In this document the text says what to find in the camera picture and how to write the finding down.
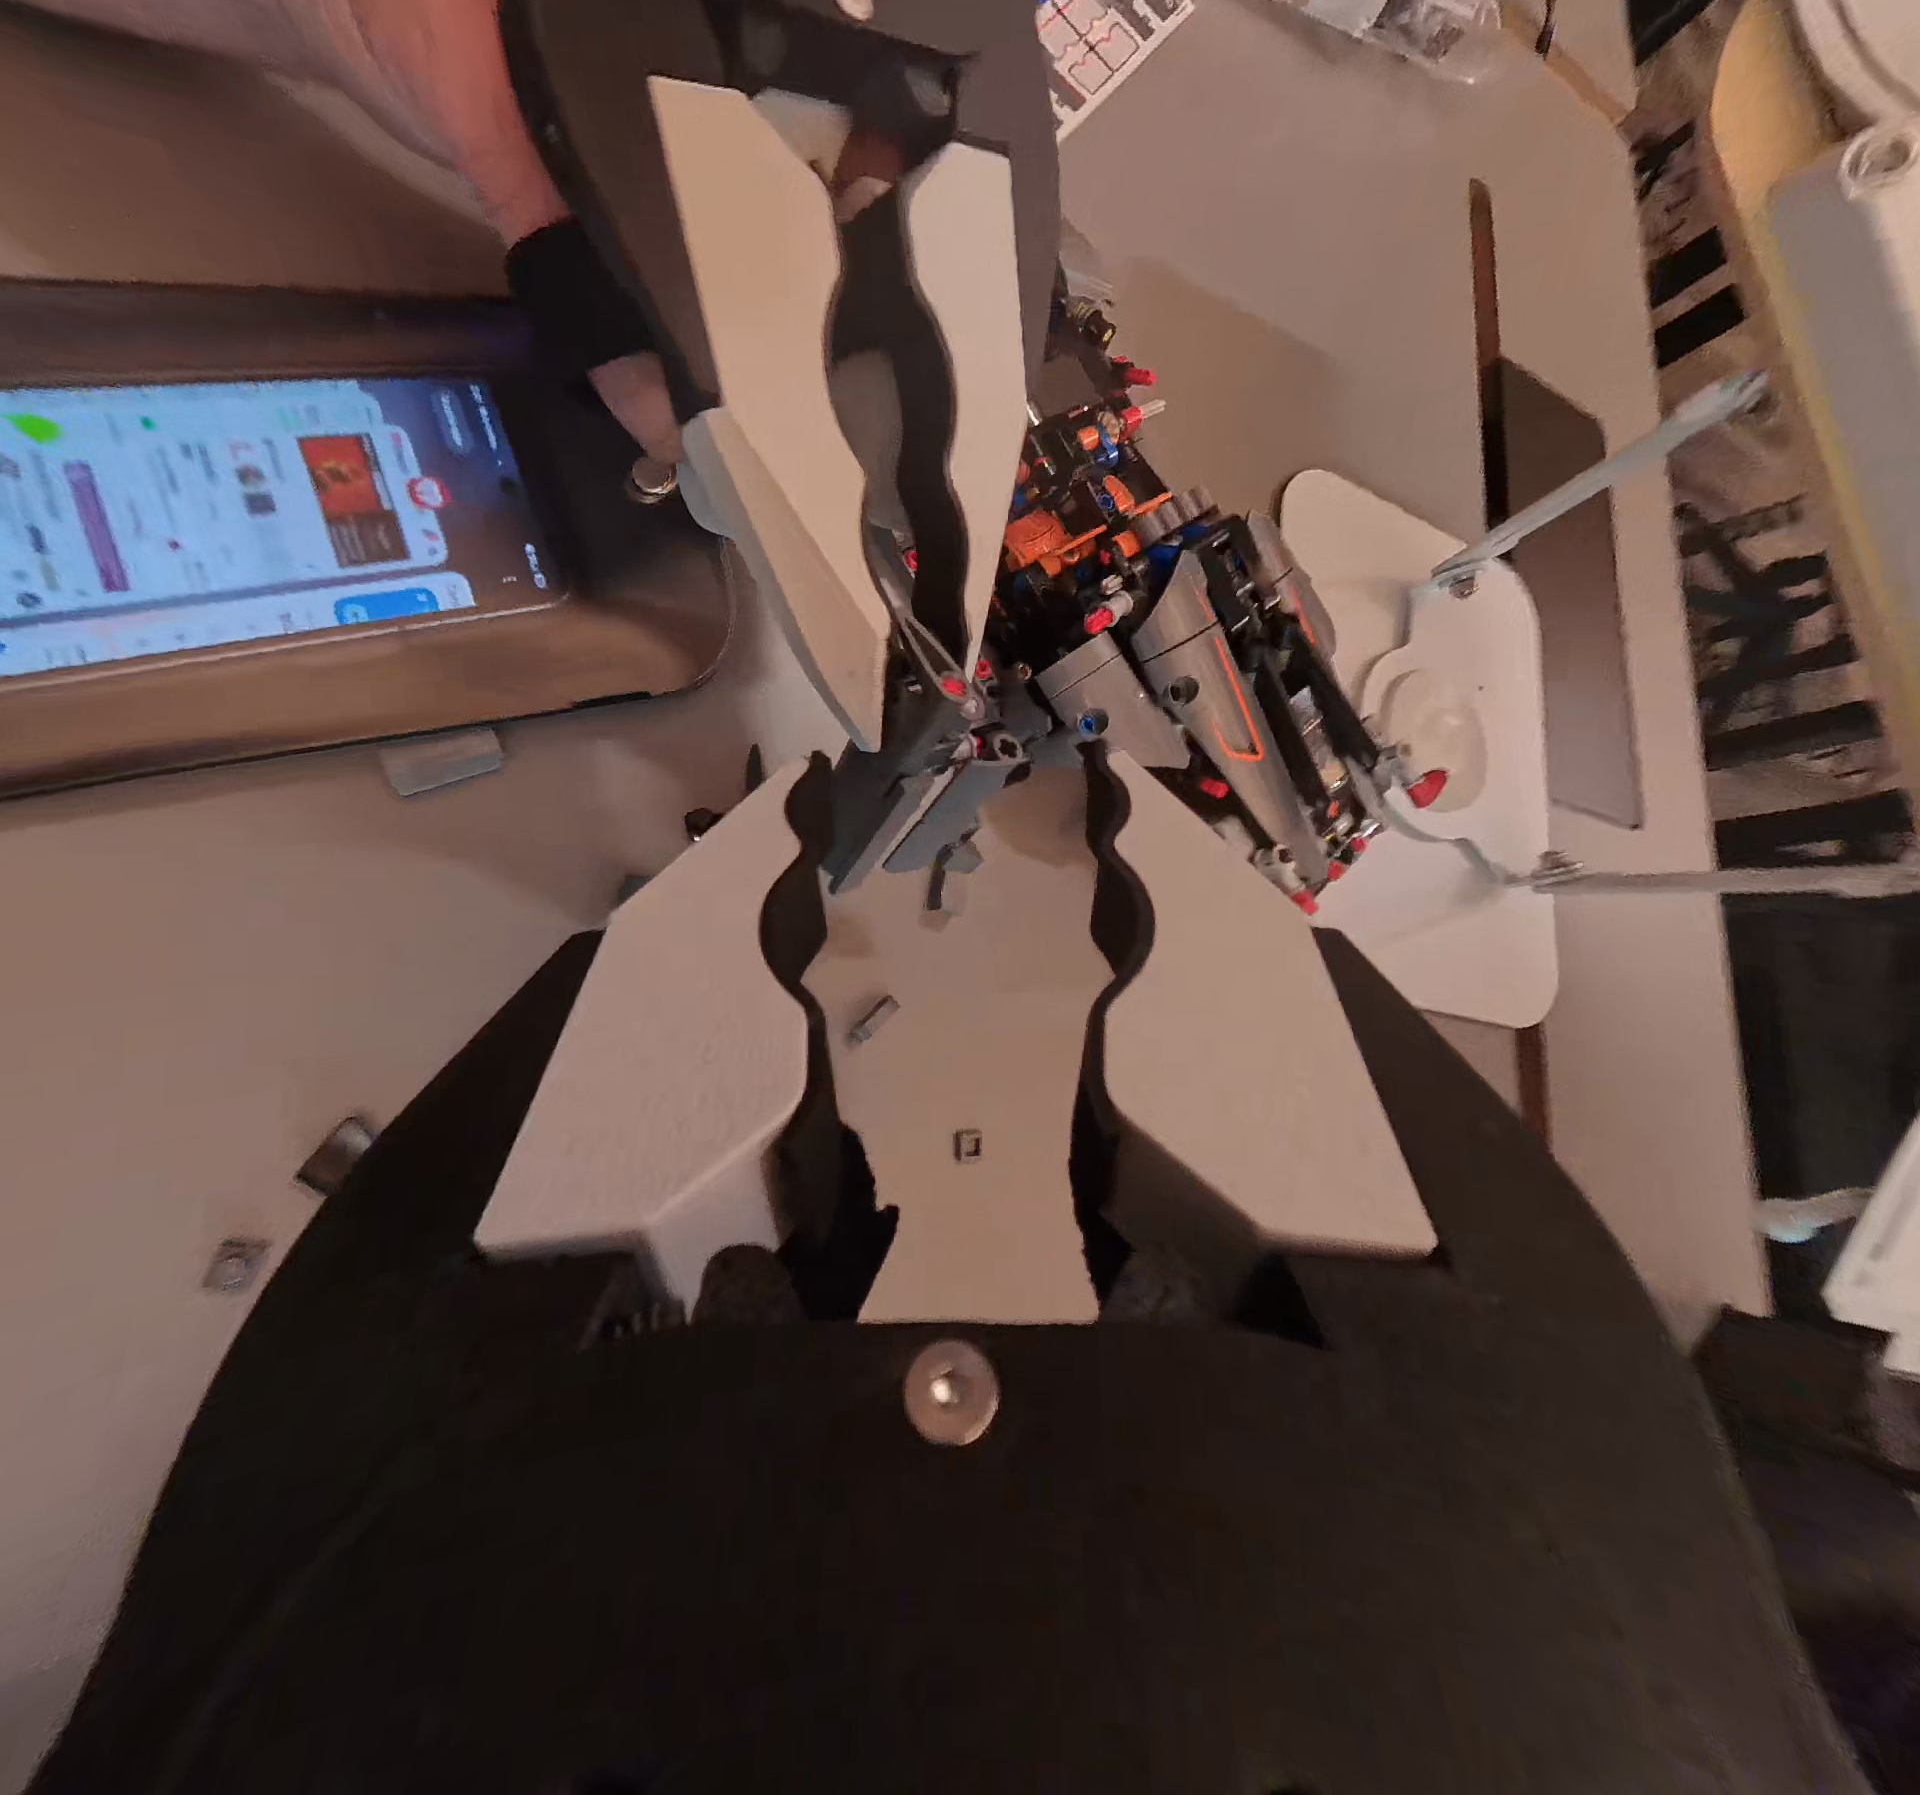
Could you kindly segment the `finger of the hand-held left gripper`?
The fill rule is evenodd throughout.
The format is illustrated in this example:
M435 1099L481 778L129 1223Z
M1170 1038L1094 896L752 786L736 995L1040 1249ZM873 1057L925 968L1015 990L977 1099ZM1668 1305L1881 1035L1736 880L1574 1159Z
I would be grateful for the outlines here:
M828 389L833 169L854 116L787 90L651 78L648 91L719 395L682 428L685 507L736 544L822 704L876 752L894 619Z
M971 677L1027 440L1012 161L948 142L900 192L909 277L900 497L915 616Z

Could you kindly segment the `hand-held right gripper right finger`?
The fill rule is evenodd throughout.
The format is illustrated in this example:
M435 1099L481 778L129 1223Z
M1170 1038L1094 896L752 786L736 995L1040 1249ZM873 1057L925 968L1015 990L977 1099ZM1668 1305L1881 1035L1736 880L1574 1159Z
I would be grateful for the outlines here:
M1071 1193L1101 1303L1262 1303L1441 1236L1310 919L1125 752L1082 753L1092 1002Z

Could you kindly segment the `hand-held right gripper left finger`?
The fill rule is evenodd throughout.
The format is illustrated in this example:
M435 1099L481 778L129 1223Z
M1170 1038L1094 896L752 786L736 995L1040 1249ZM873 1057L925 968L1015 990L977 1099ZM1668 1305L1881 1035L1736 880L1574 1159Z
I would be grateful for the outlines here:
M633 1255L685 1312L730 1249L855 1318L882 1206L806 971L827 941L833 765L772 772L603 930L478 1217L490 1257Z

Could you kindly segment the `small lego beam assembly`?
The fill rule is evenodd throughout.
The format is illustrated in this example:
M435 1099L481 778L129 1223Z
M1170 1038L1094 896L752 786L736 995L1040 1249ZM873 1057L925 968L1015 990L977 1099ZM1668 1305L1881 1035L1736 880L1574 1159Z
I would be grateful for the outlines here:
M1050 768L1076 763L1082 720L1059 714L1040 673L1061 655L989 598L971 671L915 616L915 550L867 528L864 553L891 616L882 725L873 752L849 743L833 768L828 892L872 872L977 868L988 804Z

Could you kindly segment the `scattered loose lego pieces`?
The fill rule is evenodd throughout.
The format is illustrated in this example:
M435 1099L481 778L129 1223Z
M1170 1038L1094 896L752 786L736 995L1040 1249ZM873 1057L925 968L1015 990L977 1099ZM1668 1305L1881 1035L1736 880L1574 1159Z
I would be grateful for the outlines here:
M946 932L965 902L959 883L982 863L976 838L977 828L934 850L928 847L934 838L913 834L900 851L919 868L894 871L894 857L888 857L886 871L872 871L858 886L828 895L828 944L822 965L812 975L827 993L858 993L858 1002L842 1014L837 1051L855 1051L900 1009L913 975L922 975L909 956L919 960L915 947L925 951L934 936ZM378 1126L369 1118L347 1114L302 1159L296 1185L310 1197L333 1196L377 1138ZM220 1212L228 1217L225 1235L213 1246L201 1288L216 1296L241 1296L269 1272L277 1236L253 1209L225 1206Z

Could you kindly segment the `lego sticker sheet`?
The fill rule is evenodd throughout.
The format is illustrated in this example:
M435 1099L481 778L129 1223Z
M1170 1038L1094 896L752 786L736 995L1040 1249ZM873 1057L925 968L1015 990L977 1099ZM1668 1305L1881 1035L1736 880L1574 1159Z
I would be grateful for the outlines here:
M1192 0L1043 0L1038 42L1064 142L1192 18Z

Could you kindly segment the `grey and black lego car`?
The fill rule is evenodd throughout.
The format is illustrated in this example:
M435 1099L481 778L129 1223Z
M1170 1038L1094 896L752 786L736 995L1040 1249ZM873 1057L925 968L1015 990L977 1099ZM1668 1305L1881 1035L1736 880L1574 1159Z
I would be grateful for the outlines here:
M1113 286L1056 268L988 644L1061 737L1159 774L1316 916L1389 798L1432 807L1453 772L1363 719L1278 525L1167 486L1140 440L1159 410Z

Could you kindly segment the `person's left hand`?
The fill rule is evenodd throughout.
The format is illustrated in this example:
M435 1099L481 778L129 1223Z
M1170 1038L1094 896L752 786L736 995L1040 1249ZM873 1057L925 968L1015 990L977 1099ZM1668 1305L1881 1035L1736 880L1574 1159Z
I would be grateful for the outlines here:
M587 370L587 383L635 444L660 464L685 462L685 413L669 386L669 370L655 350L633 350Z

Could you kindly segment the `white book stand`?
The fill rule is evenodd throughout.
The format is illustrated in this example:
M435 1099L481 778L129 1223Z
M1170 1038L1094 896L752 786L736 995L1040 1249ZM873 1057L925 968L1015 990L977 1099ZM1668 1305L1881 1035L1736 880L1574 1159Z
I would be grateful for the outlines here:
M1411 780L1363 784L1383 834L1325 895L1341 930L1419 1009L1526 1027L1557 1002L1557 901L1599 895L1918 892L1918 863L1600 871L1551 842L1551 726L1542 619L1513 550L1633 470L1772 392L1766 373L1720 379L1474 541L1398 503L1302 470L1281 488L1281 540L1332 614L1332 673L1386 757L1445 768L1434 807Z

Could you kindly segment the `small grey metal tab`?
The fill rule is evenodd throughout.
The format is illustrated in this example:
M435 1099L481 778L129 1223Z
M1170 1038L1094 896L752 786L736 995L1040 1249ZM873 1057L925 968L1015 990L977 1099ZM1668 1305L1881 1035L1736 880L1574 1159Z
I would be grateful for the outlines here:
M396 798L423 798L460 784L493 778L505 765L494 726L456 726L444 732L396 737L372 749Z

